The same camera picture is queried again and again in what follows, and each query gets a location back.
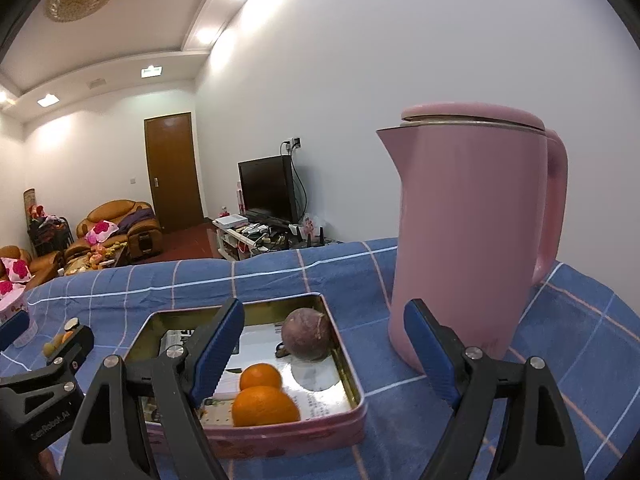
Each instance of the metal tin box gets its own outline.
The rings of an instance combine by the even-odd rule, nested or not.
[[[332,343],[329,356],[319,363],[305,363],[293,356],[275,357],[279,328],[297,308],[313,308],[327,315]],[[209,322],[218,306],[163,310],[146,320],[125,357],[125,362],[158,355],[161,339],[169,330],[193,330]],[[244,304],[245,325],[238,355],[232,355],[225,374],[240,373],[249,364],[267,362],[278,368],[283,391],[298,405],[301,420],[287,424],[235,428],[230,420],[232,400],[212,395],[200,410],[200,421],[219,458],[292,456],[352,446],[364,438],[364,392],[331,313],[321,294],[304,294]],[[162,426],[153,412],[154,400],[145,406],[150,442],[155,450],[168,451]]]

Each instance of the brown leather sofa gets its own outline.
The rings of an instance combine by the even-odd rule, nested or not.
[[[20,249],[15,245],[0,248],[0,258],[15,258],[27,262],[29,271],[33,276],[31,281],[25,283],[27,290],[43,283],[53,280],[58,275],[58,269],[62,266],[62,253],[54,251],[36,259],[32,259],[28,251]],[[0,280],[8,280],[9,276],[0,260]]]
[[[66,248],[66,261],[81,256],[91,249],[91,245],[84,240],[84,236],[101,220],[118,224],[128,214],[146,208],[151,208],[147,202],[134,202],[133,200],[112,200],[97,207],[78,224],[76,228],[78,241]],[[133,224],[126,234],[108,238],[103,245],[111,247],[116,242],[129,242],[129,254],[132,259],[159,254],[162,252],[160,224],[155,218],[142,220]]]

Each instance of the red floor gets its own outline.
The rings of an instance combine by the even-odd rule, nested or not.
[[[210,223],[197,225],[182,231],[164,235],[164,251],[140,261],[141,264],[153,262],[173,262],[175,260],[196,260],[198,258],[222,258],[216,249],[216,234]]]

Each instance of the wooden door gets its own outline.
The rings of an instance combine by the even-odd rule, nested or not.
[[[151,195],[162,232],[201,224],[191,114],[146,119],[145,143]]]

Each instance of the orange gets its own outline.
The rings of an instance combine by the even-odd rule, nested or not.
[[[251,365],[240,376],[240,390],[251,388],[252,386],[273,386],[280,389],[282,387],[282,377],[275,367],[267,363]]]
[[[252,386],[242,390],[231,406],[234,426],[265,426],[300,420],[291,398],[273,386]]]

